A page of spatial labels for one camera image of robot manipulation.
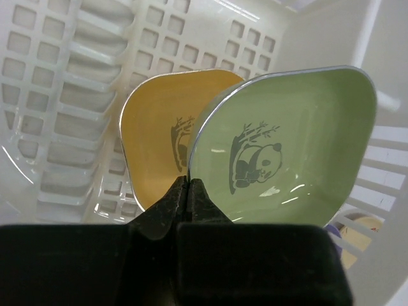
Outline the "green square panda plate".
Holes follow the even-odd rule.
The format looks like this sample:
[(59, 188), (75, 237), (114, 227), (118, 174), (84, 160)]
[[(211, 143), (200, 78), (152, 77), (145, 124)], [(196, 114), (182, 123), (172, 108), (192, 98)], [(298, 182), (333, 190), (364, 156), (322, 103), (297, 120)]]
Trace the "green square panda plate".
[(257, 76), (200, 113), (187, 175), (233, 222), (326, 226), (354, 187), (376, 112), (375, 85), (353, 66)]

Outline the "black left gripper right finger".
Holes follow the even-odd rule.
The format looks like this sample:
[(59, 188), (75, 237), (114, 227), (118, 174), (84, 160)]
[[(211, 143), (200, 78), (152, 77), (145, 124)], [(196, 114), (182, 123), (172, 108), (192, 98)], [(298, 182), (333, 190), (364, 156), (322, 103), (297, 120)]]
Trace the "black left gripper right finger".
[(181, 305), (352, 305), (328, 232), (311, 225), (235, 224), (190, 181), (175, 229)]

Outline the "yellow square panda plate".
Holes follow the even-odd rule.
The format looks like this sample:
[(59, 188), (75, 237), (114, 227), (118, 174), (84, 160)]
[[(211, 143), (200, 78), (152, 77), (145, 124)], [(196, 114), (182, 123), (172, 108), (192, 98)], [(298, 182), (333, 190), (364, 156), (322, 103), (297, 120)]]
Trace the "yellow square panda plate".
[(119, 133), (131, 188), (143, 211), (186, 174), (190, 134), (201, 111), (242, 80), (223, 69), (185, 71), (154, 76), (131, 92)]

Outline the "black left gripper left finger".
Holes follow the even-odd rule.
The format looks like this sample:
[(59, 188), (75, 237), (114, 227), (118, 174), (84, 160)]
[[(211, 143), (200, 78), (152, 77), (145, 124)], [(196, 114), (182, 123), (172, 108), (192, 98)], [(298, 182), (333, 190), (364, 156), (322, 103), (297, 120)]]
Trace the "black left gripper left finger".
[(173, 225), (187, 199), (177, 178), (127, 224), (1, 227), (2, 305), (174, 305)]

